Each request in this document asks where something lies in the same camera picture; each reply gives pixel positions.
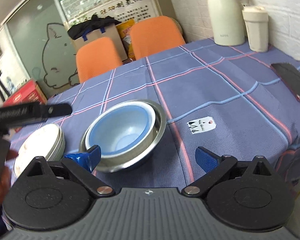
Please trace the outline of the left hand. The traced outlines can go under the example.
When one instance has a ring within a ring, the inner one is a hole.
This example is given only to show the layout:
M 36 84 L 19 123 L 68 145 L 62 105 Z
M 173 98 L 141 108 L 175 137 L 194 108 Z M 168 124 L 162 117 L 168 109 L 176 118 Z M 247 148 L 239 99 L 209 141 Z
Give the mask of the left hand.
M 10 168 L 5 166 L 2 169 L 0 178 L 0 205 L 3 203 L 6 194 L 11 187 L 11 171 Z

